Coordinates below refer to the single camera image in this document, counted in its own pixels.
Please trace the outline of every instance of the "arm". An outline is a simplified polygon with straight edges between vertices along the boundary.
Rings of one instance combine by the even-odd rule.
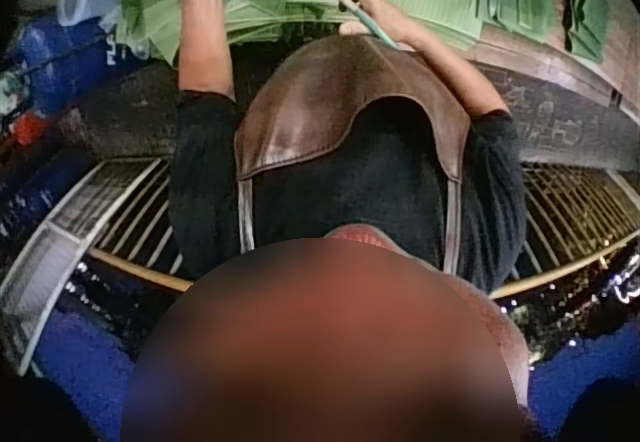
[[[394,41],[413,47],[456,96],[471,117],[493,110],[509,111],[507,104],[484,75],[436,35],[412,20],[387,0],[357,0]],[[347,22],[340,33],[368,33],[359,22]]]
[[[182,1],[178,80],[180,90],[216,92],[234,97],[222,0]]]

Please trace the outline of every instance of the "lips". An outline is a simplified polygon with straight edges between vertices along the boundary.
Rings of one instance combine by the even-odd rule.
[[[407,255],[398,245],[395,244],[384,232],[375,227],[365,224],[351,224],[338,227],[327,238],[351,240],[353,242],[362,242],[364,244],[382,247],[391,250],[400,255]]]

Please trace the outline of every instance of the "blue floor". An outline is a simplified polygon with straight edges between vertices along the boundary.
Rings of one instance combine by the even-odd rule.
[[[119,341],[83,317],[54,310],[36,351],[44,374],[72,397],[105,440],[119,440],[120,416],[133,369]],[[602,377],[640,381],[640,324],[579,340],[531,374],[530,407],[544,429],[557,433],[582,392]]]

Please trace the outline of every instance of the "hand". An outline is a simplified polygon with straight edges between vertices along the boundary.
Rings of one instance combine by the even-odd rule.
[[[418,23],[388,0],[355,0],[386,34],[395,42],[407,43],[409,34],[419,27]],[[345,22],[340,26],[340,34],[368,34],[369,30],[360,22]]]

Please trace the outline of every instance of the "mouth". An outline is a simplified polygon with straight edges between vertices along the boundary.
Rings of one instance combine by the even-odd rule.
[[[329,239],[351,240],[353,242],[374,245],[405,257],[410,257],[409,254],[402,250],[388,235],[371,225],[343,225],[342,227],[338,227],[337,229],[329,232],[325,237]]]

